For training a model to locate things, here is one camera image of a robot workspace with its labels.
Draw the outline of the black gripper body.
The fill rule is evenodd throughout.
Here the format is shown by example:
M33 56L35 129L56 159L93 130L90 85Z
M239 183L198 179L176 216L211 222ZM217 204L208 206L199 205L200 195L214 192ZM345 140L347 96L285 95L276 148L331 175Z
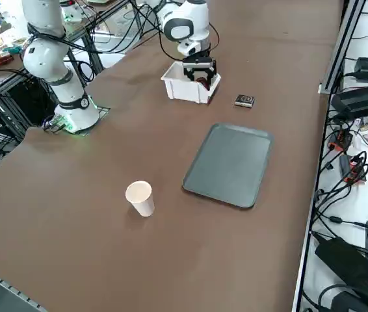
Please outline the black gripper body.
M208 69L214 68L216 61L211 57L187 57L182 60L184 68L190 69Z

